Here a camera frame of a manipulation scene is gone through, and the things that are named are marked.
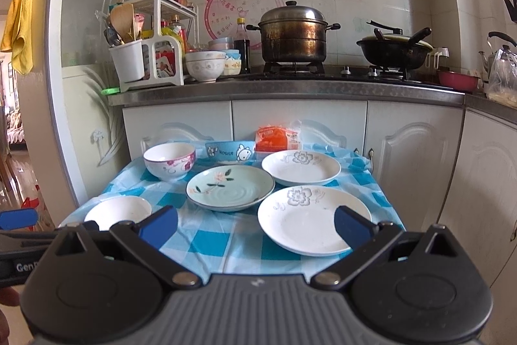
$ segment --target soy sauce bottle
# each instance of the soy sauce bottle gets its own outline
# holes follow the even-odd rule
[[[239,49],[241,67],[241,74],[251,73],[250,68],[250,38],[246,33],[246,20],[244,18],[237,18],[237,34],[235,36],[234,45],[236,49]]]

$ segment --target black frying pan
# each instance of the black frying pan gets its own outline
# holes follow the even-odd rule
[[[363,49],[366,60],[377,67],[417,69],[424,64],[427,54],[432,51],[429,46],[419,44],[420,41],[431,34],[431,29],[428,27],[418,31],[412,37],[404,37],[400,28],[388,27],[375,21],[368,24],[391,30],[399,38],[393,40],[384,37],[383,33],[375,28],[376,38],[362,39],[357,42]]]

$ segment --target red bowl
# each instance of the red bowl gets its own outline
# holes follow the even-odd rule
[[[445,86],[457,91],[473,92],[478,86],[477,76],[460,74],[458,72],[438,71],[438,80]]]

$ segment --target pot lid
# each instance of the pot lid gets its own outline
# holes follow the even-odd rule
[[[260,19],[260,24],[275,21],[318,21],[327,25],[325,17],[317,9],[297,5],[296,1],[287,1],[285,6],[267,11]]]
[[[383,36],[384,36],[384,40],[403,42],[403,43],[407,43],[409,41],[409,39],[411,38],[411,37],[407,37],[407,36],[400,36],[399,34],[383,34]],[[367,36],[367,37],[363,38],[362,41],[366,41],[366,40],[378,40],[378,38],[376,36]],[[433,50],[433,46],[431,46],[428,42],[425,42],[423,40],[419,41],[416,44],[427,47],[430,50]]]

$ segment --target wooden spatula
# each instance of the wooden spatula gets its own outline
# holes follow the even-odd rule
[[[123,3],[117,5],[111,10],[110,21],[113,28],[121,36],[124,43],[131,42],[132,40],[126,41],[128,34],[133,34],[133,20],[134,20],[134,8],[131,3]]]

